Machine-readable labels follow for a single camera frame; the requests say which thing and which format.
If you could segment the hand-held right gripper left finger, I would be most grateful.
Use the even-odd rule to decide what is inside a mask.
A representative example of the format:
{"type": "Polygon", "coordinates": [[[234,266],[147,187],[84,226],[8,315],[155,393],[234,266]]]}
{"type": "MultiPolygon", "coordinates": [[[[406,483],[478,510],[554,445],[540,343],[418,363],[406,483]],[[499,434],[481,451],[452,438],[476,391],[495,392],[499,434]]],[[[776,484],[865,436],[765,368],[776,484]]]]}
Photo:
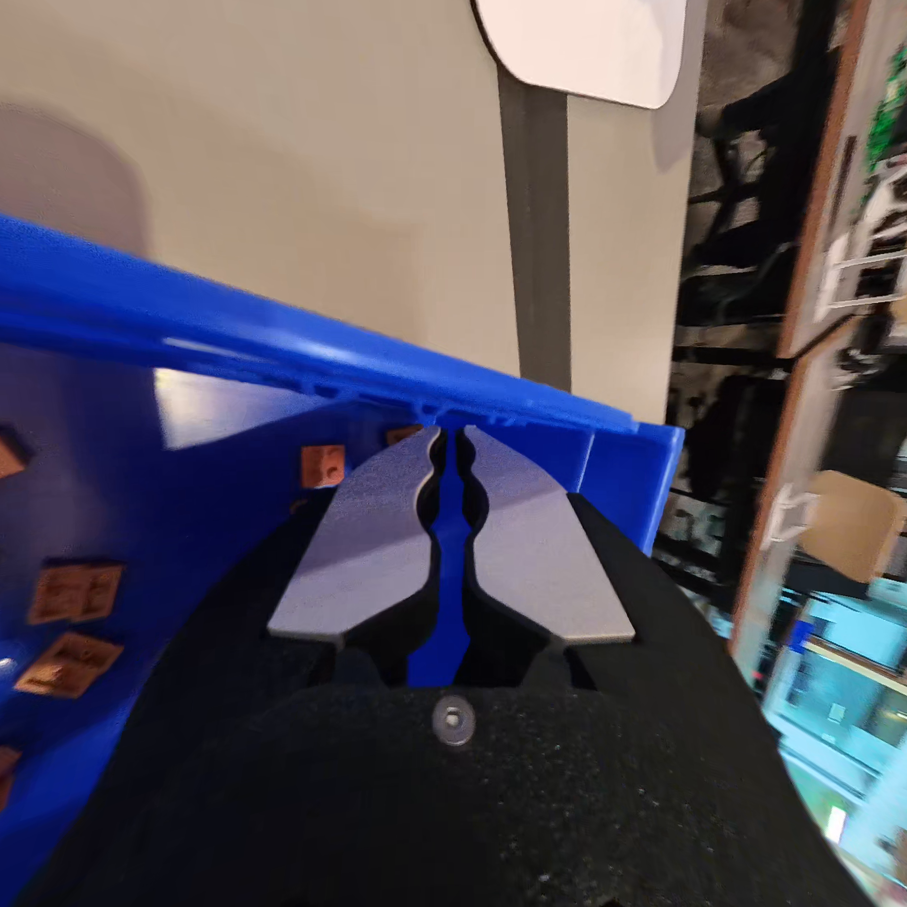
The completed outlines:
{"type": "Polygon", "coordinates": [[[278,638],[342,645],[430,592],[437,450],[430,425],[380,450],[340,483],[267,622],[278,638]]]}

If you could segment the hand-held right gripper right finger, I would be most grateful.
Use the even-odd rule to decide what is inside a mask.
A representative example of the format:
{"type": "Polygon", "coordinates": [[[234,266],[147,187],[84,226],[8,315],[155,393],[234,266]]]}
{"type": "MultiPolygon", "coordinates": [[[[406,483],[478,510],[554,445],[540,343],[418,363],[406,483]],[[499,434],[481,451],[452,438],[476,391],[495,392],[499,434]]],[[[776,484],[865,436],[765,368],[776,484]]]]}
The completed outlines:
{"type": "Polygon", "coordinates": [[[568,647],[632,641],[636,631],[561,483],[477,426],[462,438],[480,494],[471,544],[478,590],[568,647]]]}

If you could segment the blue storage bin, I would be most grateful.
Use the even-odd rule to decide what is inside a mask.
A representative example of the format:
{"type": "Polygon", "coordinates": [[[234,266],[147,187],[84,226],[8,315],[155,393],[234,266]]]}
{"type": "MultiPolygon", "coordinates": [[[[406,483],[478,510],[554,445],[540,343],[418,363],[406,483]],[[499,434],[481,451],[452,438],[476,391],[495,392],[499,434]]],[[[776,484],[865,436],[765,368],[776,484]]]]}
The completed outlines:
{"type": "Polygon", "coordinates": [[[479,425],[580,493],[649,554],[683,431],[59,231],[2,216],[2,811],[12,905],[85,806],[167,643],[290,519],[301,449],[353,468],[387,431],[479,425]],[[15,690],[68,629],[28,625],[42,568],[124,567],[122,645],[77,699],[15,690]]]}

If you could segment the orange bricks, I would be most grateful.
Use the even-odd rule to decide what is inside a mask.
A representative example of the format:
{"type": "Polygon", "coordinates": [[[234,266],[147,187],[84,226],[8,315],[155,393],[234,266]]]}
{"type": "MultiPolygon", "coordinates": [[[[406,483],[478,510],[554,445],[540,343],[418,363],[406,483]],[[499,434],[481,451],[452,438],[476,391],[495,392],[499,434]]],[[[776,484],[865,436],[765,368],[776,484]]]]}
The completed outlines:
{"type": "MultiPolygon", "coordinates": [[[[424,427],[390,431],[380,450],[424,427]]],[[[260,589],[275,581],[278,602],[336,489],[372,457],[360,457],[355,469],[346,470],[343,445],[302,446],[299,456],[305,493],[296,516],[305,526],[304,542],[290,555],[287,580],[277,579],[277,568],[266,567],[264,578],[253,582],[260,589]]],[[[64,630],[48,638],[49,645],[30,661],[18,663],[9,687],[19,697],[14,706],[25,706],[25,696],[60,702],[83,697],[103,681],[122,652],[131,657],[125,672],[157,657],[190,613],[199,611],[207,582],[219,580],[266,530],[283,527],[289,455],[278,453],[271,432],[242,433],[213,445],[161,453],[150,461],[129,454],[124,462],[129,482],[114,489],[114,522],[104,538],[88,543],[83,553],[52,551],[36,568],[25,624],[59,624],[64,630]]],[[[384,682],[403,684],[408,658],[436,624],[438,570],[430,587],[435,597],[424,593],[393,608],[342,645],[305,642],[365,652],[384,682]]],[[[266,606],[266,625],[277,605],[266,606]]],[[[267,629],[258,634],[300,641],[274,637],[267,629]]]]}

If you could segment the long wooden-edged table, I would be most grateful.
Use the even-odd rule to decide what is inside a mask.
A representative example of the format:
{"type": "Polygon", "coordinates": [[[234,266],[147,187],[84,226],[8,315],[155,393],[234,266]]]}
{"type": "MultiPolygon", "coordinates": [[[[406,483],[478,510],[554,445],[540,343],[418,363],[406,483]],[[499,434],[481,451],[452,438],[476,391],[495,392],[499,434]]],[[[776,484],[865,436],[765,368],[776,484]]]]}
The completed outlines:
{"type": "Polygon", "coordinates": [[[793,365],[734,601],[728,651],[744,682],[761,676],[796,540],[760,550],[769,508],[792,483],[807,492],[843,391],[837,358],[872,303],[856,300],[859,265],[844,238],[863,195],[864,154],[891,57],[905,45],[905,2],[853,2],[804,215],[777,357],[793,365]]]}

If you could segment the clear acrylic frame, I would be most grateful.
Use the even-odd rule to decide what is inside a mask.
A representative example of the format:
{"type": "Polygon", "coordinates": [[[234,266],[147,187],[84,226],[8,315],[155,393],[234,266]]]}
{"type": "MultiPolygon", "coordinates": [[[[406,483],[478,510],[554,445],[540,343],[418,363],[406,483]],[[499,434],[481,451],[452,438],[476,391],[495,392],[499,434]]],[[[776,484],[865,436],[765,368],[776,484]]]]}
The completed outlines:
{"type": "Polygon", "coordinates": [[[774,498],[759,550],[797,538],[813,522],[820,494],[797,492],[792,483],[785,484],[774,498]]]}

